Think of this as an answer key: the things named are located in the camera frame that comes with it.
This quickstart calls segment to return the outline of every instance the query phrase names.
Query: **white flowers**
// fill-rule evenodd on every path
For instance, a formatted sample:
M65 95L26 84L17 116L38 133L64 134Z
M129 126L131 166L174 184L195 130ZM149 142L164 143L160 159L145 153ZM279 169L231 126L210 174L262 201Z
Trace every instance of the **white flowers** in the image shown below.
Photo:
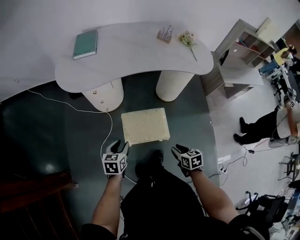
M193 43L194 41L194 35L190 33L189 31L186 31L185 33L180 34L177 39L184 45L188 46L189 49L191 50L195 60L197 61L197 58L193 52L192 46L196 45Z

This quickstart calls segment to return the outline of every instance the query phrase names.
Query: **gray floor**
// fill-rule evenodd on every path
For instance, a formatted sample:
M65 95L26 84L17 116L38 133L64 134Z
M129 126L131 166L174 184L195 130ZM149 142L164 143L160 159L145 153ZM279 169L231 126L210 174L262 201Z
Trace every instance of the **gray floor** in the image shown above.
M165 155L164 167L184 181L190 181L183 177L171 154L171 147L177 143L200 149L206 174L217 173L215 137L199 77L194 76L175 101L166 103L155 94L159 74L142 73L122 79L124 100L117 110L111 112L113 129L104 150L112 141L124 140L122 113L164 107L171 138L130 147L126 174L136 180L136 162L145 161L154 149L161 149ZM69 102L78 109L95 111L85 97L72 100L55 83L34 90L45 97ZM69 162L73 180L79 183L79 188L67 194L71 211L78 226L89 222L106 184L100 146L110 129L109 117L77 112L30 92L6 101L3 115L7 135L22 146L36 170L58 172L67 169ZM218 183L218 176L212 180ZM132 186L133 183L124 180L122 194L125 196Z

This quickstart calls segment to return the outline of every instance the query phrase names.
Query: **white wall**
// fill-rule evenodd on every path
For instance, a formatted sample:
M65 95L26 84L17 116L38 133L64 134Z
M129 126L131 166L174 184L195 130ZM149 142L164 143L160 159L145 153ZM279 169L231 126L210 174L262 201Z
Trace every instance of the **white wall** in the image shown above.
M298 0L2 0L0 101L54 79L55 60L83 30L114 23L176 21L215 50L241 18L269 16L275 40L300 17Z

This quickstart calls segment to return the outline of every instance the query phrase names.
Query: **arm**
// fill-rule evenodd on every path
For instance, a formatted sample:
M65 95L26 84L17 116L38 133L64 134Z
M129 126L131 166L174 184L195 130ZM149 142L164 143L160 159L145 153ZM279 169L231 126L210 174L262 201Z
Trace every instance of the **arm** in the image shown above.
M93 224L100 225L117 236L120 219L122 175L111 177L93 214Z
M193 170L190 171L190 176L201 203L210 217L228 224L239 215L227 194L211 182L203 172Z
M298 136L298 130L297 130L297 125L293 120L293 113L292 113L292 108L289 104L285 105L287 109L287 120L289 123L290 131L291 131L291 136Z

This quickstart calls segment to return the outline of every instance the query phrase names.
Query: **glove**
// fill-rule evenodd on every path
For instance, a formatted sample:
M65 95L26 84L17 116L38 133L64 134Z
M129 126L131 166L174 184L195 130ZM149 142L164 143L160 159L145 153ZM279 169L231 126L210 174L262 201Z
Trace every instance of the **glove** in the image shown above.
M178 160L178 164L177 166L180 167L183 175L187 178L189 177L189 172L190 170L182 167L181 165L181 154L184 154L184 153L187 153L187 152L190 152L190 151L193 151L194 149L189 149L187 147L184 147L184 146L181 146L179 144L176 144L176 148L175 147L171 147L171 152L172 154L174 155L174 157Z
M124 153L126 154L126 156L128 157L128 153L129 153L129 143L126 142L124 144L124 146L122 147L122 149L120 151L118 151L119 149L119 146L120 146L120 143L121 143L121 140L117 140L115 142L113 142L112 144L110 144L107 148L106 148L106 151L105 153L106 154L116 154L116 153ZM124 178L124 175L125 175L125 171L126 169L124 169L123 173L122 173L122 176ZM112 175L112 174L109 174L107 175L107 178L110 179L111 177L113 177L115 175Z

